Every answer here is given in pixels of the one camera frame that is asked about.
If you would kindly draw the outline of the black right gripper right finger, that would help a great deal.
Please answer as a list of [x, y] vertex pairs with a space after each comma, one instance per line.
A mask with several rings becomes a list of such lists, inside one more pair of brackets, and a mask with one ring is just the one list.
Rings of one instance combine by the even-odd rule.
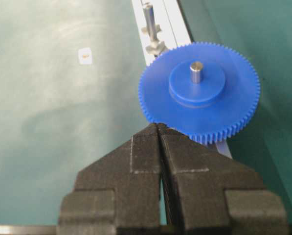
[[284, 205], [252, 168], [157, 126], [166, 215], [182, 235], [287, 235]]

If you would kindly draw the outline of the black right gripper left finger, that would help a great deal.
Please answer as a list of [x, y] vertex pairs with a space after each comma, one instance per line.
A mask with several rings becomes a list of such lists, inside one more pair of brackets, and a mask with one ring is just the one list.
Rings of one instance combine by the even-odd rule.
[[161, 166], [157, 126], [81, 170], [61, 203], [60, 235], [158, 235]]

